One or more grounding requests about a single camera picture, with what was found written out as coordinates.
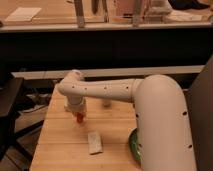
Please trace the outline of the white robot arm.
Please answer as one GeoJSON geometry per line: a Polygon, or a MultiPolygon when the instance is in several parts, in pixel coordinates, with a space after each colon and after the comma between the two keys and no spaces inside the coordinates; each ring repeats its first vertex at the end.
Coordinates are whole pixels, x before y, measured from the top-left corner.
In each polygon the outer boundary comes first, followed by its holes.
{"type": "Polygon", "coordinates": [[[58,85],[73,113],[87,97],[129,102],[134,106],[142,171],[197,171],[186,98],[166,75],[143,79],[85,81],[70,71],[58,85]]]}

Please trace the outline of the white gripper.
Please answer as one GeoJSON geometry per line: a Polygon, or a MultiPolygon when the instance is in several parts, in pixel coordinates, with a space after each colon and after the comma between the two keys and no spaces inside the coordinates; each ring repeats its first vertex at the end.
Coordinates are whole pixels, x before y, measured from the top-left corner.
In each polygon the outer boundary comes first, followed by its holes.
{"type": "Polygon", "coordinates": [[[66,98],[65,103],[64,103],[64,109],[73,114],[76,114],[76,113],[85,114],[86,113],[86,100],[82,99],[77,104],[72,104],[70,102],[70,100],[68,98],[66,98]]]}

